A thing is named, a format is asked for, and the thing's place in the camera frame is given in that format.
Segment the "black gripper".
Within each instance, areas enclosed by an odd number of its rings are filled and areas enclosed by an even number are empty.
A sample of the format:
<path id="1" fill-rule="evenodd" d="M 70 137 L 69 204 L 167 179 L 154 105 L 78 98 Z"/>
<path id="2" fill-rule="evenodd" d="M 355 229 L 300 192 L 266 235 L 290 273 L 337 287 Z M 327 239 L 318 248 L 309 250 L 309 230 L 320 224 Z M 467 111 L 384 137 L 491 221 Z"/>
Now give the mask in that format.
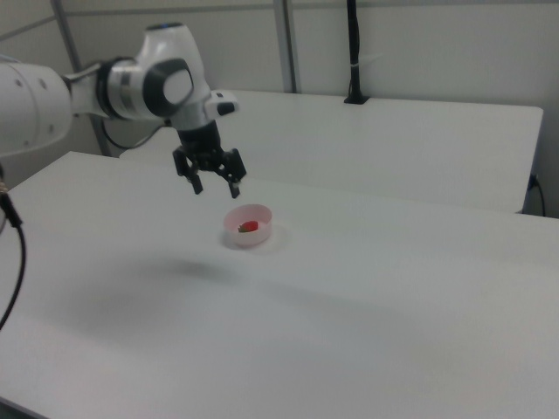
<path id="1" fill-rule="evenodd" d="M 200 195 L 204 190 L 198 175 L 198 170 L 202 170 L 215 172 L 224 178 L 231 197 L 238 198 L 239 184 L 246 175 L 245 164 L 236 148 L 229 151 L 221 148 L 217 123 L 212 121 L 197 129 L 178 130 L 177 134 L 181 147 L 172 153 L 176 172 L 191 184 L 194 193 Z"/>

